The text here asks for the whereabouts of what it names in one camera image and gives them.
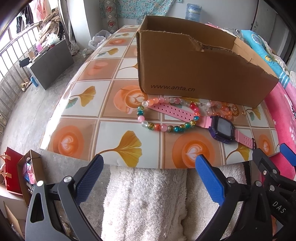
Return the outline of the dark grey cabinet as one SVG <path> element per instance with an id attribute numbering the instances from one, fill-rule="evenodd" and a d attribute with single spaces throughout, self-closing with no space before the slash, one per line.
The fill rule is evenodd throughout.
<path id="1" fill-rule="evenodd" d="M 66 40 L 58 42 L 37 60 L 27 65 L 27 69 L 44 90 L 72 64 L 74 59 L 68 49 Z"/>

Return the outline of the brown paper bag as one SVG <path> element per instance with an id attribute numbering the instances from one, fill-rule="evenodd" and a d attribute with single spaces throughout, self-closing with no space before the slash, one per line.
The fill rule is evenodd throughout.
<path id="1" fill-rule="evenodd" d="M 26 206 L 30 204 L 34 186 L 38 181 L 45 181 L 41 155 L 29 150 L 17 163 L 18 180 Z"/>

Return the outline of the tiled pattern tablecloth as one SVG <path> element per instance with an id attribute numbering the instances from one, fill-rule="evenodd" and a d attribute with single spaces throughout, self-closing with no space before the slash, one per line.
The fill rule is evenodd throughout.
<path id="1" fill-rule="evenodd" d="M 223 144 L 207 129 L 182 133 L 170 127 L 184 122 L 138 107 L 165 100 L 138 86 L 136 25 L 126 25 L 97 49 L 69 82 L 50 118 L 41 149 L 89 161 L 96 154 L 109 165 L 137 168 L 194 168 L 203 154 L 214 166 L 249 161 L 251 149 Z"/>

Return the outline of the brown cardboard box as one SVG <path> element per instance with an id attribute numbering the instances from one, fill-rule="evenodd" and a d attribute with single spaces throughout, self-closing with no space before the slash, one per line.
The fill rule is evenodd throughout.
<path id="1" fill-rule="evenodd" d="M 241 39 L 202 23 L 146 16 L 137 31 L 140 89 L 258 106 L 278 84 L 268 64 Z"/>

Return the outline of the blue water jug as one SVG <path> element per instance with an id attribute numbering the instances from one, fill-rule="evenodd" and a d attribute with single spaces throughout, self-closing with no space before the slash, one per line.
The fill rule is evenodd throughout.
<path id="1" fill-rule="evenodd" d="M 199 22 L 201 11 L 202 11 L 202 7 L 200 5 L 188 3 L 186 8 L 185 19 L 194 21 L 194 22 Z"/>

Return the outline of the teal floral wall cloth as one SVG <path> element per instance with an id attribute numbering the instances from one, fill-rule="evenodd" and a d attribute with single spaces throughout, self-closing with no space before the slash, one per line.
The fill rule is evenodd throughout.
<path id="1" fill-rule="evenodd" d="M 183 1 L 119 0 L 110 1 L 110 3 L 115 3 L 115 16 L 117 18 L 137 19 L 144 15 L 165 16 L 175 3 L 182 4 Z"/>

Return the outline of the red paper bag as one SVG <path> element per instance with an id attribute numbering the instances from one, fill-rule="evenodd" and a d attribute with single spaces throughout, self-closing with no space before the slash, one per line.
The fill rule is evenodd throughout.
<path id="1" fill-rule="evenodd" d="M 22 190 L 18 176 L 18 162 L 22 159 L 23 155 L 7 147 L 1 159 L 4 160 L 5 169 L 1 171 L 4 177 L 6 190 L 10 193 L 22 195 Z"/>

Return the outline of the white plastic bag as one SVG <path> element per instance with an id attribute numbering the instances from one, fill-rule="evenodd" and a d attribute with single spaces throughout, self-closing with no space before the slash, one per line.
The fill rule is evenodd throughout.
<path id="1" fill-rule="evenodd" d="M 90 47 L 90 49 L 92 50 L 96 50 L 99 46 L 101 46 L 106 40 L 107 38 L 111 35 L 110 32 L 108 32 L 107 30 L 101 30 L 100 32 L 96 33 L 92 40 L 89 41 L 88 46 Z"/>

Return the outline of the blue cartoon pillow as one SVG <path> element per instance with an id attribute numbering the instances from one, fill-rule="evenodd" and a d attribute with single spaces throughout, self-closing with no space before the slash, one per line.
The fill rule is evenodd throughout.
<path id="1" fill-rule="evenodd" d="M 251 30 L 241 30 L 241 36 L 248 45 L 269 65 L 279 79 L 283 88 L 286 88 L 290 82 L 290 74 L 285 62 L 281 57 L 273 54 L 272 49 L 267 42 Z"/>

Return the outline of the metal balcony railing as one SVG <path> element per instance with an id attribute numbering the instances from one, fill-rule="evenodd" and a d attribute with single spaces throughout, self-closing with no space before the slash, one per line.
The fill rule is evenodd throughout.
<path id="1" fill-rule="evenodd" d="M 39 39 L 39 24 L 33 24 L 13 38 L 7 30 L 1 39 L 1 136 L 11 112 L 22 94 L 22 83 L 30 78 L 27 67 L 20 61 L 28 57 Z"/>

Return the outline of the rolled patterned mat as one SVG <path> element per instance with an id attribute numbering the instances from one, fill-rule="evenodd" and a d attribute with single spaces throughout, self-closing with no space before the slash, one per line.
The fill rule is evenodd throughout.
<path id="1" fill-rule="evenodd" d="M 118 30 L 116 1 L 105 0 L 104 1 L 104 11 L 105 11 L 106 19 L 107 19 L 108 31 L 111 34 L 114 34 Z"/>

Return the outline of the pink floral blanket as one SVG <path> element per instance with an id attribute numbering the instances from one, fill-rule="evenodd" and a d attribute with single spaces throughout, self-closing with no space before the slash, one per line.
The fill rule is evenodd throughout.
<path id="1" fill-rule="evenodd" d="M 295 152 L 295 111 L 285 89 L 278 83 L 264 99 L 275 124 L 278 143 L 285 143 Z M 275 154 L 271 161 L 280 170 L 280 174 L 293 180 L 295 169 L 282 154 Z"/>

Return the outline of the pink purple smart watch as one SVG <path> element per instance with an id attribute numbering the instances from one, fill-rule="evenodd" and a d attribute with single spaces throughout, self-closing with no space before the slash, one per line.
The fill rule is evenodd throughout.
<path id="1" fill-rule="evenodd" d="M 193 113 L 166 103 L 157 103 L 148 106 L 148 108 L 185 122 L 189 122 L 194 118 Z M 213 139 L 224 144 L 230 144 L 236 141 L 252 150 L 256 149 L 254 138 L 244 135 L 231 121 L 218 115 L 201 116 L 197 120 L 196 126 L 207 129 Z"/>

